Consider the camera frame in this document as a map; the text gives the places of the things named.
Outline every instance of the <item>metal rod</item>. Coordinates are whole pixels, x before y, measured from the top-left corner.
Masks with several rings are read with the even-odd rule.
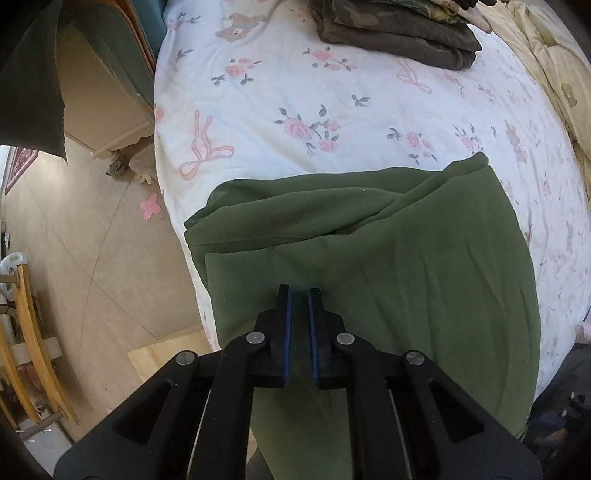
[[[61,420],[64,417],[62,412],[52,413],[46,419],[43,419],[36,425],[29,427],[27,430],[23,430],[21,433],[18,434],[18,437],[24,442],[29,438],[35,436],[37,433],[42,432],[45,430],[49,425],[53,425],[55,422]]]

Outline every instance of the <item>camouflage clothing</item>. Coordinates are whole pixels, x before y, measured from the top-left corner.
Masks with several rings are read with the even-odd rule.
[[[435,22],[405,7],[311,0],[310,13],[325,42],[380,50],[434,67],[467,68],[482,49],[467,25]]]
[[[467,20],[448,8],[434,4],[431,0],[366,0],[374,4],[394,5],[405,7],[421,14],[435,22],[467,23]]]

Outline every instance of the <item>floral bedsheet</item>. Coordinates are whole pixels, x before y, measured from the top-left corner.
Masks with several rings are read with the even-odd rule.
[[[233,179],[408,166],[440,170],[483,151],[535,268],[539,394],[572,347],[591,296],[582,176],[540,86],[495,34],[451,72],[320,42],[303,0],[171,0],[155,75],[156,161],[209,342],[211,302],[183,222]]]

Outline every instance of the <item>wooden board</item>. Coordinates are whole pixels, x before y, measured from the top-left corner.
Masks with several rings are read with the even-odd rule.
[[[2,399],[1,395],[0,395],[0,410],[2,410],[4,412],[4,416],[8,419],[8,423],[10,424],[10,426],[15,430],[18,429],[17,422],[15,422],[14,419],[12,418],[12,415],[10,415],[10,411],[8,410],[8,407],[4,403],[4,400]]]
[[[0,326],[0,358],[2,358],[2,367],[6,372],[8,381],[14,388],[18,401],[25,410],[27,417],[29,417],[35,423],[39,423],[41,419],[39,418],[39,414],[35,410],[35,407],[29,398],[29,393],[27,393],[27,389],[22,383],[21,377],[18,375],[17,366],[15,365],[14,358],[12,357],[12,348],[8,343],[6,333],[4,332],[4,328],[2,326]]]
[[[192,350],[198,355],[211,353],[212,348],[201,326],[173,333],[152,345],[132,350],[127,355],[141,381],[145,382],[182,350]],[[246,458],[249,459],[255,450],[256,440],[252,431],[249,431]]]
[[[43,391],[47,395],[54,412],[62,411],[69,420],[78,423],[78,417],[70,406],[66,394],[51,366],[51,358],[46,351],[41,332],[39,331],[35,308],[33,306],[28,265],[18,266],[18,279],[19,282],[17,282],[17,285],[13,286],[18,324],[21,327],[22,335],[31,354],[31,361],[37,371]]]

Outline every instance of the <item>pink ribbon print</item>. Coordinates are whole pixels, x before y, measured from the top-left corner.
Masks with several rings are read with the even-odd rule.
[[[425,92],[428,95],[432,94],[433,91],[428,85],[418,82],[418,75],[414,73],[414,70],[408,64],[407,59],[398,59],[397,62],[405,71],[405,73],[398,73],[396,75],[401,82],[416,85],[422,92]]]
[[[185,180],[192,180],[195,178],[197,170],[199,170],[202,163],[217,160],[219,158],[230,158],[234,155],[234,147],[231,147],[230,145],[212,148],[212,143],[207,137],[207,129],[209,128],[209,125],[212,124],[212,121],[213,117],[208,115],[207,121],[205,122],[205,125],[203,125],[203,129],[201,129],[199,125],[199,110],[195,110],[195,138],[191,144],[191,149],[197,157],[197,160],[185,162],[178,168],[182,178]],[[205,146],[205,157],[202,156],[202,152],[197,146],[197,141],[199,139],[201,139],[201,142]]]

